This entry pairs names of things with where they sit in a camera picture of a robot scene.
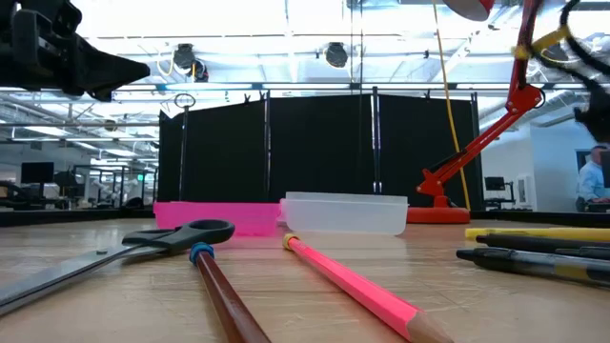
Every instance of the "clear plastic container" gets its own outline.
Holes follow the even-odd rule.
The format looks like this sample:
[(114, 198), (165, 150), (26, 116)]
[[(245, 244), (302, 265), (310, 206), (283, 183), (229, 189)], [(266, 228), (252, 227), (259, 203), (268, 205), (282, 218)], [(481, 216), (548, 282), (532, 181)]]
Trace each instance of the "clear plastic container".
[(400, 234), (407, 222), (404, 196), (287, 192), (282, 212), (296, 232)]

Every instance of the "wooden table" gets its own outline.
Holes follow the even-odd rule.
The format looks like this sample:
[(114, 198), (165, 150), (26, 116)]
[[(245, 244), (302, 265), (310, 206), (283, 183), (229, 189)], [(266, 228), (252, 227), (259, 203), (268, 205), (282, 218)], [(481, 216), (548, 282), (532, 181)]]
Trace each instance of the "wooden table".
[[(471, 227), (514, 227), (474, 222)], [(152, 220), (0, 229), (0, 281), (120, 242)], [(390, 235), (301, 239), (431, 314), (456, 342), (603, 342), (610, 292), (490, 272), (455, 258), (463, 226), (410, 225)], [(281, 249), (281, 235), (234, 238), (218, 265), (273, 342), (401, 342), (333, 284)], [(0, 319), (0, 342), (224, 342), (198, 270), (186, 254), (115, 262), (82, 283)]]

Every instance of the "black curtain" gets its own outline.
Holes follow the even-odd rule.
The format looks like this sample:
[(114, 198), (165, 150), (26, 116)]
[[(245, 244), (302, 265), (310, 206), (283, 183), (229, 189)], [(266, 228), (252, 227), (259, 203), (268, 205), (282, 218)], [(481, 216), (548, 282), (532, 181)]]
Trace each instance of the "black curtain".
[[(463, 149), (478, 136), (478, 121), (469, 101), (451, 102), (457, 141)], [(379, 96), (380, 178), (383, 194), (406, 195), (410, 206), (432, 205), (432, 197), (416, 191), (424, 168), (456, 152), (445, 100)], [(482, 209), (480, 161), (464, 168), (471, 209)], [(466, 206), (459, 172), (445, 184), (445, 194)]]
[[(183, 114), (161, 119), (159, 201), (178, 200)], [(265, 103), (190, 111), (184, 201), (264, 202)]]
[(371, 96), (271, 100), (270, 200), (286, 192), (373, 193)]
[(157, 201), (178, 200), (183, 114), (170, 118), (159, 113), (159, 174)]

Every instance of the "ceiling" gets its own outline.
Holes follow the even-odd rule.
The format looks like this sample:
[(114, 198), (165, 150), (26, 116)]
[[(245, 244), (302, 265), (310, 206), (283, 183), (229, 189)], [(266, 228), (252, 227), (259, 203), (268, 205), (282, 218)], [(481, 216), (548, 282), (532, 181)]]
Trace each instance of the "ceiling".
[[(111, 103), (99, 103), (88, 96), (69, 98), (57, 91), (3, 89), (3, 95), (33, 109), (0, 99), (0, 120), (45, 123), (63, 118), (89, 124), (157, 123), (160, 110), (170, 115), (181, 112), (173, 99), (182, 91), (172, 88), (176, 84), (186, 88), (193, 85), (190, 77), (176, 69), (168, 72), (172, 51), (181, 43), (193, 44), (195, 55), (210, 74), (209, 84), (196, 84), (204, 89), (191, 91), (196, 98), (195, 109), (242, 102), (244, 94), (257, 99), (259, 91), (266, 90), (271, 90), (272, 96), (355, 92), (350, 91), (350, 84), (363, 84), (363, 92), (370, 92), (376, 84), (382, 93), (413, 96), (432, 89), (433, 96), (444, 97), (434, 10), (432, 5), (413, 5), (419, 1), (403, 0), (405, 5), (399, 5), (397, 0), (370, 0), (362, 10), (354, 11), (344, 0), (72, 2), (83, 12), (80, 35), (99, 50), (147, 63), (151, 76), (117, 91)], [(545, 3), (537, 21), (536, 37), (557, 28), (559, 11), (565, 4), (563, 0)], [(608, 10), (596, 7), (577, 10), (570, 16), (575, 36), (583, 38), (583, 43), (606, 61), (610, 56)], [(485, 23), (463, 19), (444, 6), (438, 7), (438, 15), (448, 82), (454, 85), (452, 97), (470, 99), (470, 93), (477, 91), (481, 125), (497, 120), (504, 112), (513, 65), (511, 48), (517, 40), (521, 8), (497, 5)], [(333, 68), (325, 61), (324, 51), (331, 42), (343, 43), (351, 54), (343, 69)], [(599, 75), (591, 76), (609, 82)], [(541, 85), (573, 82), (536, 62), (530, 63), (528, 79)], [(333, 86), (319, 85), (329, 83)], [(537, 123), (557, 119), (544, 116), (557, 102), (586, 102), (582, 94), (572, 87), (550, 87), (547, 96), (558, 100), (548, 105), (549, 111), (539, 110)], [(109, 131), (75, 125), (64, 130), (72, 136), (89, 138), (158, 138), (155, 126)], [(52, 137), (27, 129), (2, 133), (21, 138)], [(95, 155), (95, 149), (117, 145), (141, 158), (156, 156), (154, 144), (147, 142), (91, 142), (94, 149), (81, 148)]]

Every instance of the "person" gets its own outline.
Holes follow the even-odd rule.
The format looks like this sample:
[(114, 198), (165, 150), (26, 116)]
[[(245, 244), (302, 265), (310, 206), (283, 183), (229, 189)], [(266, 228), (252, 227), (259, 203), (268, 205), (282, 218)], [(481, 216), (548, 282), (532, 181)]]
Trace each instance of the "person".
[(610, 193), (603, 186), (603, 173), (601, 172), (601, 152), (608, 148), (598, 145), (591, 150), (591, 160), (579, 172), (577, 185), (577, 209), (585, 211), (586, 203), (609, 203)]

